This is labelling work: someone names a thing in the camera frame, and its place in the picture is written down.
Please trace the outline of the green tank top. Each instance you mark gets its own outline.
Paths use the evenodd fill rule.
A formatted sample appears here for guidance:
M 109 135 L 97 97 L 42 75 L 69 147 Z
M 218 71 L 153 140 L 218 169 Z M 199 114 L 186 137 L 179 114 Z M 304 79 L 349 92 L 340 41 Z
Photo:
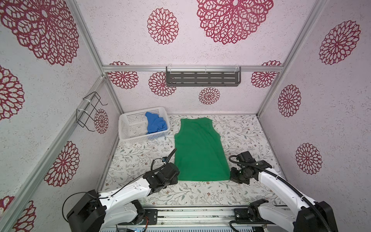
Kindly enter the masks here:
M 178 180 L 192 182 L 224 181 L 230 178 L 230 168 L 219 133 L 209 118 L 181 119 L 174 136 L 175 165 Z

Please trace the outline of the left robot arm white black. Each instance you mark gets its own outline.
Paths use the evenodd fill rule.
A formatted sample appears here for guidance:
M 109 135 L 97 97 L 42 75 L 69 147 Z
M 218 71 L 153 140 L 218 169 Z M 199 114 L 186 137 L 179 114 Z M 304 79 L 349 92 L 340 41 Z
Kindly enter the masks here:
M 72 232 L 99 232 L 118 224 L 140 223 L 145 210 L 139 199 L 177 184 L 179 169 L 173 163 L 146 172 L 126 186 L 109 192 L 91 190 L 64 217 Z

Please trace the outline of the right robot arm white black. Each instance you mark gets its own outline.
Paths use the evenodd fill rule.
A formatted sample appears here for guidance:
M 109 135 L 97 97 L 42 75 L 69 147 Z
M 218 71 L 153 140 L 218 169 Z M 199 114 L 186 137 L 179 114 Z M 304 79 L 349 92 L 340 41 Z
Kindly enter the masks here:
M 250 152 L 229 156 L 236 164 L 231 168 L 231 181 L 249 184 L 251 179 L 262 183 L 273 191 L 283 202 L 276 206 L 266 199 L 250 203 L 246 208 L 236 209 L 234 224 L 257 225 L 259 231 L 267 225 L 276 225 L 287 232 L 336 232 L 338 231 L 333 209 L 326 202 L 318 202 L 295 188 L 282 178 L 265 160 L 255 160 Z

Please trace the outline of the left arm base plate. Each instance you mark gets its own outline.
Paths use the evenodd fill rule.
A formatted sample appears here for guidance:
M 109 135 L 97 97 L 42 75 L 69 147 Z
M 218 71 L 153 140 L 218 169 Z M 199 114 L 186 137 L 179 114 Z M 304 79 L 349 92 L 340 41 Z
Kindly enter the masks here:
M 157 220 L 158 210 L 146 209 L 143 214 L 139 214 L 132 222 L 123 222 L 119 223 L 119 225 L 157 225 Z

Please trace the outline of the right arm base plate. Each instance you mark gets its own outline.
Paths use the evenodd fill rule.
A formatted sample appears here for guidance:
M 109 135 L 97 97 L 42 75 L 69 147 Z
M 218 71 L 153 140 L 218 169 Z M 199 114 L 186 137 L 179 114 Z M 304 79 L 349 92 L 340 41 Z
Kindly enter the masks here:
M 235 208 L 233 211 L 237 222 L 274 225 L 271 221 L 263 219 L 258 211 L 251 207 Z

